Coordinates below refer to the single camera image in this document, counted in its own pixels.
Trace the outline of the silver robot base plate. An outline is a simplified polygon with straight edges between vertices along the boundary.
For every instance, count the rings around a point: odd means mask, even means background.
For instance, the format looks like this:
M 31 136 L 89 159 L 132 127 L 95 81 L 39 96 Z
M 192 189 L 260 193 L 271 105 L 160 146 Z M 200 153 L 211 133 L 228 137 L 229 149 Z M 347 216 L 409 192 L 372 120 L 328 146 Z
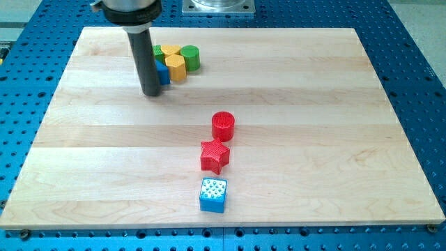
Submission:
M 255 0 L 183 0 L 183 13 L 249 13 L 256 11 Z

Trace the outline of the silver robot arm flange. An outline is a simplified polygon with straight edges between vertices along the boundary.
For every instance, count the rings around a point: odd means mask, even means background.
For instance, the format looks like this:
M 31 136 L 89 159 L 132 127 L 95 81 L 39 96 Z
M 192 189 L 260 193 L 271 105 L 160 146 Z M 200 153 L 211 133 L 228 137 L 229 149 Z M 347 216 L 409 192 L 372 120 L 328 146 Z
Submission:
M 161 0 L 95 0 L 90 7 L 93 12 L 102 11 L 107 21 L 133 34 L 149 30 L 162 13 Z

